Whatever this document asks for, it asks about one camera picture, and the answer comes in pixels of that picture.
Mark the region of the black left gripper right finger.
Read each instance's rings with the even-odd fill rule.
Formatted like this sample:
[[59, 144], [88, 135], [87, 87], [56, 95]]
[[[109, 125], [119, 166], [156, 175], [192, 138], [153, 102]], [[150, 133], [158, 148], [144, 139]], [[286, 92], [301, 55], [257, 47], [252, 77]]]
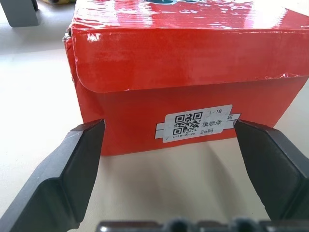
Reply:
[[244, 120], [234, 129], [248, 177], [271, 220], [309, 218], [309, 159], [279, 130]]

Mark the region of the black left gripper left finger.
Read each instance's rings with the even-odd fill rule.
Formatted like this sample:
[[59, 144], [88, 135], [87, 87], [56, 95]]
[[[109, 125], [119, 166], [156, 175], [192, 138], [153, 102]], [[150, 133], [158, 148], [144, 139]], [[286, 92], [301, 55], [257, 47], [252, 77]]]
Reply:
[[70, 130], [34, 170], [0, 219], [2, 232], [67, 232], [85, 217], [98, 173], [103, 119]]

